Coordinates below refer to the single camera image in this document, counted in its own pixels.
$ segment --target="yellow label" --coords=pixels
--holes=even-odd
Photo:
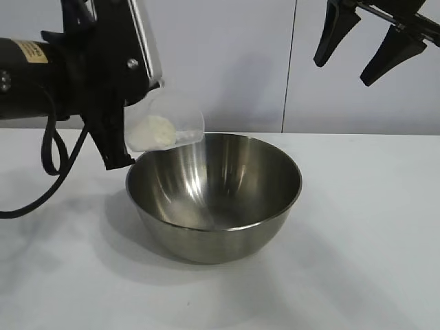
[[[23,54],[25,54],[26,59],[29,63],[49,63],[43,50],[33,41],[12,41],[14,41],[20,47],[21,51],[23,52]]]

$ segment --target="plastic scoop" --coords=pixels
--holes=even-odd
[[[205,122],[200,105],[182,92],[154,89],[125,115],[125,141],[132,151],[168,150],[200,142]]]

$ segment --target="black power cable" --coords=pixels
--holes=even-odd
[[[58,179],[56,179],[56,181],[52,185],[52,187],[50,187],[50,189],[44,195],[38,198],[36,201],[32,202],[27,206],[24,206],[23,208],[19,208],[18,210],[0,211],[0,219],[15,219],[22,217],[36,210],[37,208],[42,206],[50,197],[52,197],[54,193],[61,187],[61,184],[63,184],[63,182],[66,180],[68,174],[70,173],[70,170],[72,169],[76,161],[76,158],[79,155],[81,148],[83,147],[87,134],[89,133],[87,126],[84,126],[84,128],[81,131],[80,137],[78,138],[78,141],[76,142],[75,147],[69,157],[65,143],[61,138],[61,136],[56,131],[56,105],[53,98],[42,86],[35,84],[34,82],[26,79],[22,79],[22,78],[20,79],[28,84],[38,87],[45,94],[47,100],[50,103],[51,113],[49,114],[49,117],[47,119],[47,125],[43,136],[43,144],[41,147],[41,160],[43,163],[43,168],[45,169],[47,174],[52,176],[56,176],[56,175],[59,176]],[[55,141],[55,144],[58,148],[58,152],[60,154],[59,170],[55,169],[55,165],[52,158],[53,141]]]

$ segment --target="black plastic part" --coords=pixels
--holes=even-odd
[[[413,36],[405,31],[390,26],[388,33],[373,57],[360,76],[366,86],[371,86],[376,80],[396,67],[400,63],[421,54],[426,49],[421,37]]]
[[[314,57],[317,66],[327,63],[342,39],[360,22],[355,9],[355,5],[346,6],[341,0],[328,0],[324,31]]]

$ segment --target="white tabletop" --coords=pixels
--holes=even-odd
[[[52,182],[42,133],[0,130],[0,209]],[[440,137],[252,135],[304,177],[260,253],[173,260],[127,198],[127,170],[106,172],[88,140],[47,204],[0,221],[0,329],[440,329]]]

